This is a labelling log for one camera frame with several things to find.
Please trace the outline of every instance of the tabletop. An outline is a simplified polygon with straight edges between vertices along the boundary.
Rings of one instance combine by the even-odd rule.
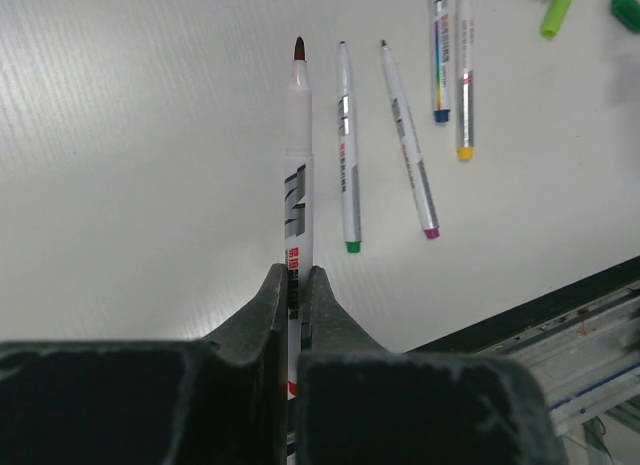
[[[192,338],[283,260],[284,94],[313,88],[315,262],[403,351],[640,254],[640,38],[574,0],[475,0],[476,152],[431,113],[428,0],[0,0],[0,339]],[[387,99],[413,108],[441,237]],[[362,252],[342,239],[336,47],[358,103]]]

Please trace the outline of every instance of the white surface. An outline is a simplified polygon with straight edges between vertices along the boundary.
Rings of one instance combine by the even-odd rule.
[[[475,0],[476,157],[430,105],[427,0],[0,0],[0,338],[196,337],[283,256],[284,93],[314,86],[316,263],[405,350],[640,254],[640,42],[575,0]],[[414,112],[422,235],[379,55]],[[342,241],[335,54],[358,95],[363,251]]]

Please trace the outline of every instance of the light green cap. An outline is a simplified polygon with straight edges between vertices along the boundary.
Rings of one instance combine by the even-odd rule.
[[[360,252],[360,242],[344,242],[347,244],[347,252],[349,253],[359,253]]]
[[[542,27],[540,27],[540,35],[544,38],[553,38],[560,31],[564,17],[571,6],[572,0],[553,0],[544,17]]]

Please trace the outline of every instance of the pen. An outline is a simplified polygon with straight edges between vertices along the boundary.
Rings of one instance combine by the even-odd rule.
[[[288,273],[288,396],[297,395],[296,365],[301,347],[305,287],[313,266],[313,154],[311,88],[304,42],[298,37],[287,88],[287,149],[284,180],[285,265]]]
[[[418,216],[420,217],[420,225],[424,230],[424,234],[428,239],[438,238],[440,230],[438,225],[438,217],[436,209],[433,205],[431,190],[427,180],[427,172],[424,169],[424,161],[418,144],[418,136],[416,128],[413,124],[411,109],[407,102],[407,96],[400,82],[400,73],[398,67],[393,61],[391,49],[385,40],[382,40],[382,67],[384,70],[384,78],[387,82],[387,91],[389,92],[389,101],[391,102],[391,111],[396,122],[398,137],[402,145],[402,154],[404,162],[407,166],[409,174],[409,182],[413,190],[413,199],[416,203]]]
[[[473,158],[473,5],[458,0],[458,137],[460,160]]]
[[[449,0],[431,0],[433,26],[431,54],[433,67],[433,116],[436,123],[449,121],[451,91],[449,90]]]
[[[338,136],[340,139],[340,189],[342,232],[349,253],[358,253],[360,230],[360,187],[353,78],[347,44],[338,45]]]

